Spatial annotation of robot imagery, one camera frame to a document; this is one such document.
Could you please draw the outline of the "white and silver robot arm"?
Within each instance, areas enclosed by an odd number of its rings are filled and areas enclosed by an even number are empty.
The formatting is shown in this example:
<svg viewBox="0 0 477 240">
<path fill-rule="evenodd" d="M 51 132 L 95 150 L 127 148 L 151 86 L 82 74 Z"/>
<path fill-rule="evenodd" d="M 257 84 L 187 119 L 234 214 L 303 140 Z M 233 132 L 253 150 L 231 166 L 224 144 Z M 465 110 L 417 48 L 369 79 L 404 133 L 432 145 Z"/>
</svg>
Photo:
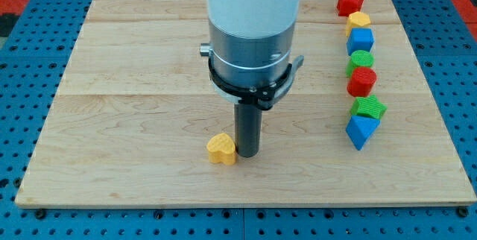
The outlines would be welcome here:
<svg viewBox="0 0 477 240">
<path fill-rule="evenodd" d="M 206 0 L 209 76 L 234 104 L 269 110 L 290 90 L 303 57 L 293 63 L 300 0 Z"/>
</svg>

